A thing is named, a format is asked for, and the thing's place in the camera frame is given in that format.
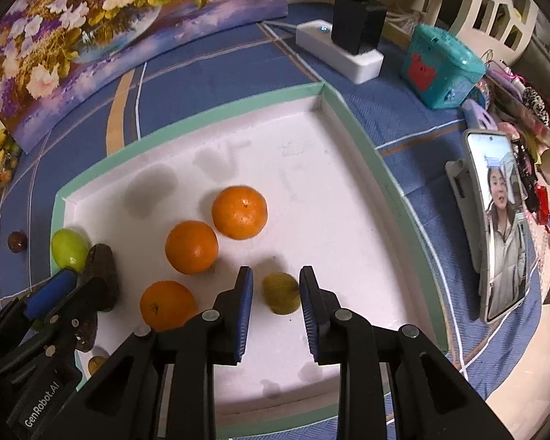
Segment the black power adapter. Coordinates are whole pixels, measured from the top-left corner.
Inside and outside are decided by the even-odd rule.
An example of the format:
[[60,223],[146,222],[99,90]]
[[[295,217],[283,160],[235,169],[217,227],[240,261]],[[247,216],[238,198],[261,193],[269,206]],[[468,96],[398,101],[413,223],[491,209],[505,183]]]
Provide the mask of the black power adapter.
[[377,49],[387,16],[374,0],[335,0],[332,41],[353,55]]

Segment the teal plastic container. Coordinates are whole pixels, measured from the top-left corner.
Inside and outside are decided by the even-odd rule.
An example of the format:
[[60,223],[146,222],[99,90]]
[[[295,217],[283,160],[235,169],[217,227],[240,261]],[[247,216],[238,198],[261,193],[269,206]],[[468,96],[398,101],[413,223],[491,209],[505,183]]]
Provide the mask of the teal plastic container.
[[430,109],[458,107],[485,74],[485,64],[441,28],[418,25],[401,76]]

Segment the teal box lid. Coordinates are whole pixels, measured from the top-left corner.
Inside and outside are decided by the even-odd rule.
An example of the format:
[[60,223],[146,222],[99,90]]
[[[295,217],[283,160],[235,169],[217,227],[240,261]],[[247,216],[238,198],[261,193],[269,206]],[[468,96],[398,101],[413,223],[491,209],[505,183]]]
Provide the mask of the teal box lid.
[[433,44],[450,63],[470,73],[485,73],[485,63],[458,38],[446,30],[435,26],[420,24],[414,30],[412,39],[419,37],[426,43]]

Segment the white chair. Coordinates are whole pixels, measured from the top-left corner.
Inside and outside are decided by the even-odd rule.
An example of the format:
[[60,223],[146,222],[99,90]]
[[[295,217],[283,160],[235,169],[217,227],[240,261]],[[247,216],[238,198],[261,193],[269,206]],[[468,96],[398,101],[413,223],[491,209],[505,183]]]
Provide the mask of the white chair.
[[463,0],[450,34],[481,56],[512,65],[534,32],[538,7],[534,0]]

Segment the power strip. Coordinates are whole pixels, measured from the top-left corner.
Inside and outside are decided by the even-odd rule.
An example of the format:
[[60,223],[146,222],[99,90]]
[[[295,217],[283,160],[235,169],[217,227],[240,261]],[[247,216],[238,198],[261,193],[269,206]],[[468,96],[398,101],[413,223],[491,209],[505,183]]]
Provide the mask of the power strip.
[[383,55],[376,49],[355,56],[336,46],[332,42],[332,25],[324,20],[298,25],[296,44],[355,84],[362,84],[379,76],[383,64]]

